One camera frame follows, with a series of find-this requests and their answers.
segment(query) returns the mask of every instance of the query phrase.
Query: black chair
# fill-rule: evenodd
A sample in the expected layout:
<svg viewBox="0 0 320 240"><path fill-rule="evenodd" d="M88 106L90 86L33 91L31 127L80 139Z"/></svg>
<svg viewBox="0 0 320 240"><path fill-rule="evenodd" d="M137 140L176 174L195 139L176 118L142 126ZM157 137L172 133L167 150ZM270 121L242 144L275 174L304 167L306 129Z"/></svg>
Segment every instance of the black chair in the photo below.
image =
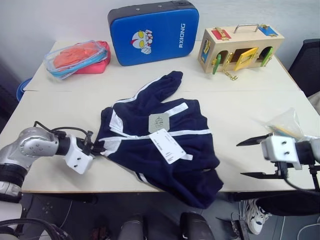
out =
<svg viewBox="0 0 320 240"><path fill-rule="evenodd" d="M292 63L289 74L309 97L320 91L320 39L307 39Z"/></svg>

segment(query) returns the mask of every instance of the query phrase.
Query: paper label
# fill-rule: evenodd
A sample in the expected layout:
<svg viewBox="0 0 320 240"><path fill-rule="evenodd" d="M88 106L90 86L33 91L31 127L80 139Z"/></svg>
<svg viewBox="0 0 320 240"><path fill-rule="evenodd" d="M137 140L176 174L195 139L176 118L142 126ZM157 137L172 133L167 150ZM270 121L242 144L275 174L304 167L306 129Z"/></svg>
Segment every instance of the paper label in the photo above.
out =
<svg viewBox="0 0 320 240"><path fill-rule="evenodd" d="M149 136L168 164L172 164L186 155L182 147L165 129L151 133Z"/></svg>
<svg viewBox="0 0 320 240"><path fill-rule="evenodd" d="M170 129L169 114L166 112L149 116L149 133L155 133L160 129Z"/></svg>

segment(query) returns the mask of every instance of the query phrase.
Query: cartoon character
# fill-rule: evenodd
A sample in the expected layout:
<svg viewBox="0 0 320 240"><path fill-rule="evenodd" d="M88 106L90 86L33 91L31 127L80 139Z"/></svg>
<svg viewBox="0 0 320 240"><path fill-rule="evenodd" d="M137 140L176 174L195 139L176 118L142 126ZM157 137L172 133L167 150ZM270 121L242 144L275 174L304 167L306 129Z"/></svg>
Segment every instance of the cartoon character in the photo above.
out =
<svg viewBox="0 0 320 240"><path fill-rule="evenodd" d="M144 54L151 53L151 43L153 41L152 31L146 29L145 31L137 31L133 37L131 44L136 49L141 49Z"/></svg>

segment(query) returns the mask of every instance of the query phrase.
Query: plastic bag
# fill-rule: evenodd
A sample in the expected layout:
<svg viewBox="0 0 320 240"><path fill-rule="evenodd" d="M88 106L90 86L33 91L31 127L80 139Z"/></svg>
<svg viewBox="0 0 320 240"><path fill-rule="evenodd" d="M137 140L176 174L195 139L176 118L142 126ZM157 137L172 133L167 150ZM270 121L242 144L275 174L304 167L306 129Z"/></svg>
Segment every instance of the plastic bag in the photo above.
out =
<svg viewBox="0 0 320 240"><path fill-rule="evenodd" d="M62 80L106 57L106 48L91 40L50 52L44 56L43 63L54 77Z"/></svg>
<svg viewBox="0 0 320 240"><path fill-rule="evenodd" d="M268 121L265 126L276 135L292 137L295 138L296 141L299 141L304 137L298 115L296 110L292 107Z"/></svg>

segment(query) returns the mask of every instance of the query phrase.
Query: navy blue jacket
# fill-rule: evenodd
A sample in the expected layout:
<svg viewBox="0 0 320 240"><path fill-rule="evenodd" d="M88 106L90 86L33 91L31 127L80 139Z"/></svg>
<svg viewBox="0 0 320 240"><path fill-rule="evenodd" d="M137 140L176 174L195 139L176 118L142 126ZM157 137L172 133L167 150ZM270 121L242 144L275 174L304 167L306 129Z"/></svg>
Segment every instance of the navy blue jacket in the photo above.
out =
<svg viewBox="0 0 320 240"><path fill-rule="evenodd" d="M138 178L167 191L188 205L207 208L222 188L215 168L213 136L197 100L177 99L162 103L181 84L182 72L173 71L156 79L137 94L117 101L101 112L96 142L102 154L134 171ZM149 115L167 112L169 134L186 155L168 164L149 138Z"/></svg>

